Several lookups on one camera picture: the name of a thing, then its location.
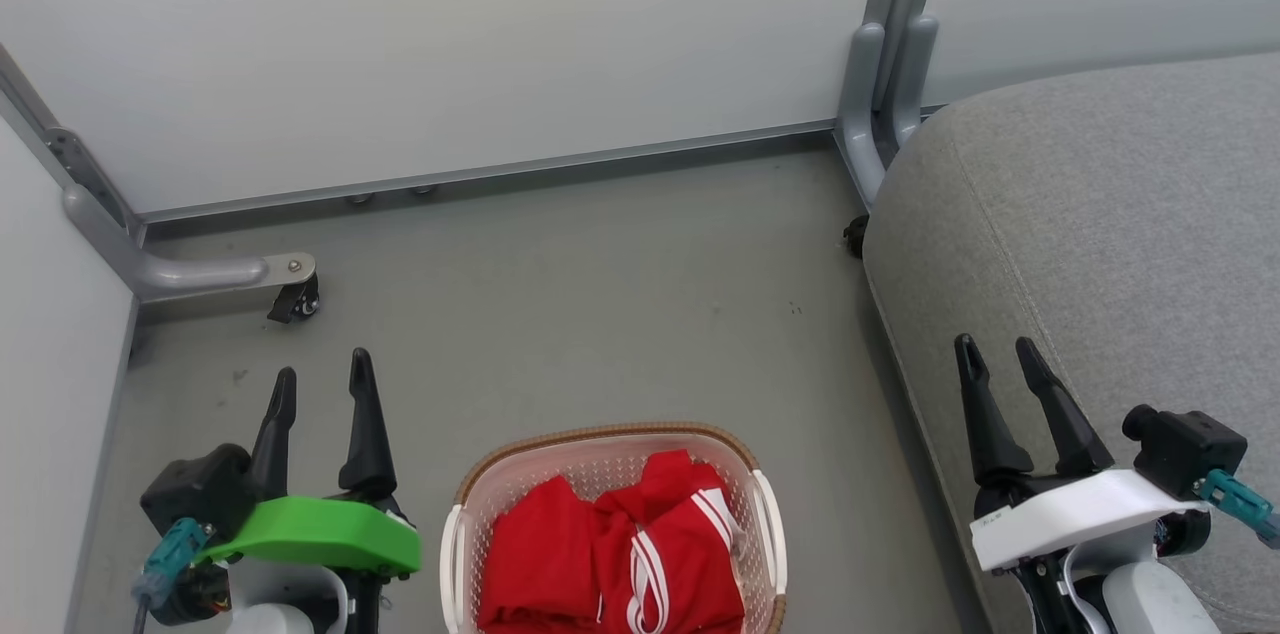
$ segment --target laundry basket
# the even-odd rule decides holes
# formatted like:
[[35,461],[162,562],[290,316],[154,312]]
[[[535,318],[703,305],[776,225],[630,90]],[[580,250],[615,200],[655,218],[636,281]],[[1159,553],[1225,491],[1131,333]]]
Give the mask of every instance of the laundry basket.
[[480,634],[480,580],[493,521],[531,488],[564,475],[577,496],[640,480],[649,455],[686,450],[728,487],[728,508],[745,535],[733,567],[746,617],[742,634],[777,634],[787,608],[787,546],[778,501],[751,452],[732,434],[691,423],[577,429],[506,446],[477,464],[458,489],[440,539],[440,607],[451,634]]

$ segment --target gray floor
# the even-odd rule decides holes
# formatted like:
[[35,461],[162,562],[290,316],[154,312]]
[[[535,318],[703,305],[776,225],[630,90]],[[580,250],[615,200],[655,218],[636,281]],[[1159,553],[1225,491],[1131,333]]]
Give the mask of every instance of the gray floor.
[[[559,181],[154,243],[308,251],[323,310],[280,327],[261,301],[206,302],[140,325],[76,630],[128,630],[129,579],[156,542],[138,494],[170,459],[250,446],[284,365],[300,379],[291,492],[333,493],[362,346],[426,564],[387,589],[384,631],[444,631],[439,530],[485,452],[648,419],[724,427],[759,457],[786,524],[788,631],[982,631],[861,266],[841,248],[856,197],[838,158]],[[210,624],[186,630],[227,625]]]

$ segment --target teal cable connector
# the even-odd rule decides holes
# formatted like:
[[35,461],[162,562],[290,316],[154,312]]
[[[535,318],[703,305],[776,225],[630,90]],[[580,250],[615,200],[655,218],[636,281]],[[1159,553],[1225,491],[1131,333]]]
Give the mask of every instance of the teal cable connector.
[[212,526],[197,524],[191,517],[179,519],[169,528],[129,588],[141,608],[164,606],[178,575],[191,566],[212,533]]
[[1199,497],[1216,506],[1222,514],[1238,519],[1258,534],[1258,539],[1272,549],[1280,549],[1280,516],[1271,502],[1238,479],[1215,469],[1199,485]]

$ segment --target metal frame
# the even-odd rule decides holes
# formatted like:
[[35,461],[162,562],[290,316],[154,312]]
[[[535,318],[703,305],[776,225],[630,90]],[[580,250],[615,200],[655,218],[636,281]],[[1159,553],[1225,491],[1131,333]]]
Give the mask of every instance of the metal frame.
[[198,219],[202,216],[215,216],[221,214],[234,214],[273,206],[285,206],[307,204],[315,201],[346,199],[349,204],[365,204],[369,197],[380,192],[415,191],[415,193],[429,193],[439,184],[452,184],[457,182],[474,182],[476,179],[495,179],[512,174],[530,174],[535,172],[550,172],[590,164],[605,164],[611,161],[625,161],[641,159],[645,156],[658,156],[684,151],[705,150],[726,145],[741,145],[809,134],[814,132],[829,132],[835,127],[833,119],[818,122],[801,122],[799,124],[786,124],[782,127],[769,127],[764,129],[750,129],[746,132],[733,132],[727,134],[713,134],[708,137],[695,137],[677,140],[672,142],[659,142],[654,145],[639,145],[622,149],[593,151],[586,154],[571,154],[538,159],[534,161],[516,161],[512,164],[498,164],[493,167],[477,167],[475,169],[458,169],[439,174],[421,174],[416,177],[398,177],[394,179],[379,179],[375,182],[361,182],[356,184],[340,184],[337,187],[324,187],[319,190],[303,190],[298,192],[284,192],[279,195],[266,195],[260,197],[247,197],[214,204],[195,206],[179,206],[175,209],[161,209],[140,214],[141,220],[150,224],[177,222],[182,219]]
[[[867,0],[850,47],[836,143],[868,211],[886,161],[922,122],[920,99],[938,32],[938,20],[923,14],[924,1]],[[877,132],[884,132],[886,141],[877,142]]]
[[58,124],[4,46],[0,46],[0,93],[4,95],[0,115],[63,187],[67,218],[140,301],[314,282],[315,259],[303,252],[175,261],[143,251],[145,224],[93,161],[88,147],[74,132]]
[[303,252],[202,261],[175,261],[147,254],[81,184],[63,190],[63,211],[143,302],[284,287],[306,282],[316,273],[315,257]]

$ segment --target gray sofa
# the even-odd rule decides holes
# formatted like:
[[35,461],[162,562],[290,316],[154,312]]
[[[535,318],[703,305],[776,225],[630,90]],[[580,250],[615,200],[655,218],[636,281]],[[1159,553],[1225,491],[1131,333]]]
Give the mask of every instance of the gray sofa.
[[[1111,69],[946,106],[910,138],[864,256],[968,548],[975,485],[952,339],[974,334],[1039,471],[1056,459],[1014,339],[1037,341],[1120,466],[1124,415],[1201,409],[1249,439],[1239,476],[1280,501],[1280,54]],[[1215,515],[1172,558],[1225,631],[1280,631],[1280,553]],[[973,566],[998,633],[1011,578]]]

